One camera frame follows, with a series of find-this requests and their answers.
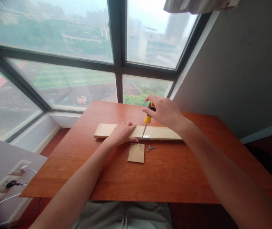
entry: forearm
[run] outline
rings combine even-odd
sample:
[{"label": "forearm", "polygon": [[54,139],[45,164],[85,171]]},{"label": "forearm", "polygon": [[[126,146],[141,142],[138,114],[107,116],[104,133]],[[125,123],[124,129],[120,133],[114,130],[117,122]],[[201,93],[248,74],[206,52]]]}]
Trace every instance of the forearm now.
[{"label": "forearm", "polygon": [[114,148],[106,139],[64,184],[30,228],[71,228],[84,209],[103,164]]},{"label": "forearm", "polygon": [[194,153],[216,197],[237,225],[272,228],[271,199],[191,121],[184,119],[175,131]]}]

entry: screw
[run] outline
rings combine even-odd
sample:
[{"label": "screw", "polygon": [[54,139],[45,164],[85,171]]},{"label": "screw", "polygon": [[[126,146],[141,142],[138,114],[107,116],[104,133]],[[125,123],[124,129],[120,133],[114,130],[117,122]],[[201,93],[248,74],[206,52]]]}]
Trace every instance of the screw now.
[{"label": "screw", "polygon": [[150,145],[149,145],[149,151],[150,151],[150,149],[156,149],[155,147],[150,147]]}]

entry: dark window frame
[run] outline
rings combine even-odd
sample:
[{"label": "dark window frame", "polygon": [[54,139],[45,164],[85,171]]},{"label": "dark window frame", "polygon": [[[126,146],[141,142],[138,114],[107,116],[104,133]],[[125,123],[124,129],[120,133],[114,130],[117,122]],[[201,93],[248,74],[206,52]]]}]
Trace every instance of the dark window frame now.
[{"label": "dark window frame", "polygon": [[[37,104],[43,113],[48,111],[82,113],[74,110],[52,109],[49,104],[37,93],[37,91],[24,79],[19,71],[6,60],[6,58],[21,59],[27,61],[36,61],[47,64],[62,66],[71,66],[78,68],[87,68],[98,71],[112,72],[116,75],[116,88],[118,103],[123,103],[123,85],[122,75],[134,75],[159,80],[173,81],[172,88],[168,94],[170,97],[179,75],[186,66],[186,63],[211,15],[202,14],[199,16],[196,25],[188,39],[185,50],[182,53],[177,69],[159,68],[126,62],[126,0],[108,0],[110,37],[113,52],[114,63],[102,63],[86,59],[79,59],[67,56],[53,55],[42,52],[28,51],[18,48],[10,48],[0,45],[0,73],[5,75],[13,84],[15,84],[26,96]],[[28,125],[16,132],[7,142],[12,141],[23,130],[29,127],[36,117]]]}]

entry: window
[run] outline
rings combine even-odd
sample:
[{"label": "window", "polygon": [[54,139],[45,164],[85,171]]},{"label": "window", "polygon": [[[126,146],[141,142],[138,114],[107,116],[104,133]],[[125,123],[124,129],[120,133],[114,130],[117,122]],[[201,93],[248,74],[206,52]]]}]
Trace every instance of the window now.
[{"label": "window", "polygon": [[167,97],[172,84],[173,81],[123,75],[123,103],[147,107],[149,103],[145,98],[148,95]]},{"label": "window", "polygon": [[176,69],[198,15],[170,14],[163,11],[164,4],[165,0],[127,2],[128,62]]},{"label": "window", "polygon": [[7,140],[42,110],[0,74],[0,140]]},{"label": "window", "polygon": [[108,24],[106,0],[0,0],[0,45],[8,47],[113,63]]},{"label": "window", "polygon": [[169,97],[210,14],[166,0],[0,0],[0,139],[93,100]]},{"label": "window", "polygon": [[17,59],[9,61],[54,109],[84,111],[92,100],[117,102],[114,73]]}]

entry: screwdriver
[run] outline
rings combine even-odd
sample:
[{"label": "screwdriver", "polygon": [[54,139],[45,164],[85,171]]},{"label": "screwdriver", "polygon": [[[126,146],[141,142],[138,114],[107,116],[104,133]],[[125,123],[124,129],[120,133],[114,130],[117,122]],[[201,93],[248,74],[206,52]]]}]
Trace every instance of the screwdriver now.
[{"label": "screwdriver", "polygon": [[[151,109],[152,111],[156,111],[155,105],[152,101],[149,102],[148,108]],[[146,119],[145,119],[146,126],[151,123],[151,119],[152,119],[152,117],[147,114]],[[143,134],[142,134],[141,138],[143,138],[143,135],[145,134],[146,126],[145,126],[145,129],[143,130]]]}]

